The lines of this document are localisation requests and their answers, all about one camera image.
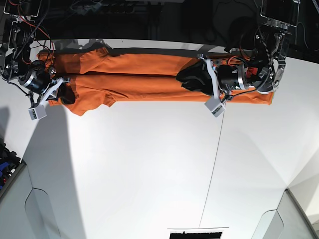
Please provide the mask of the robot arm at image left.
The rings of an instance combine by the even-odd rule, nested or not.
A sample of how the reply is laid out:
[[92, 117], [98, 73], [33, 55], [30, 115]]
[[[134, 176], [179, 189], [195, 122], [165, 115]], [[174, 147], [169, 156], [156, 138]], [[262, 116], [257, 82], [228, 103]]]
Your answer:
[[207, 102], [216, 96], [216, 75], [208, 58], [163, 54], [112, 55], [106, 47], [74, 54], [39, 55], [30, 61], [34, 29], [5, 30], [2, 48], [13, 53], [2, 65], [2, 77], [18, 80], [31, 101], [29, 113], [45, 116], [44, 103], [65, 105], [83, 115], [100, 105], [133, 101]]

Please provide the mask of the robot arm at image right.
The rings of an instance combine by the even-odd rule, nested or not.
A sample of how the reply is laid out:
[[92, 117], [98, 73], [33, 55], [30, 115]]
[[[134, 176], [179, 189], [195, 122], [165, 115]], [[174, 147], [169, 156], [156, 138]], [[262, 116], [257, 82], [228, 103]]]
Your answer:
[[216, 100], [265, 101], [286, 68], [291, 27], [297, 27], [299, 0], [264, 0], [251, 17], [235, 19], [221, 56], [199, 55], [176, 79], [189, 91]]

